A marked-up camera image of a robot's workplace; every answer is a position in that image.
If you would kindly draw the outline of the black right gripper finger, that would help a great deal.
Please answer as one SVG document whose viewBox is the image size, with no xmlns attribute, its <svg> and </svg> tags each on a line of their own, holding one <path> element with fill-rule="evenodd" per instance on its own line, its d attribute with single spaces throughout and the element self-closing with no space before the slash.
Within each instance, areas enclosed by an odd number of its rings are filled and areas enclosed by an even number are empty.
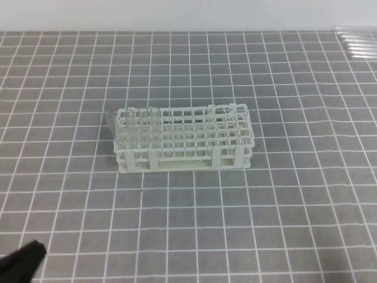
<svg viewBox="0 0 377 283">
<path fill-rule="evenodd" d="M 31 282 L 46 254 L 45 245 L 34 240 L 1 258 L 1 282 Z"/>
</svg>

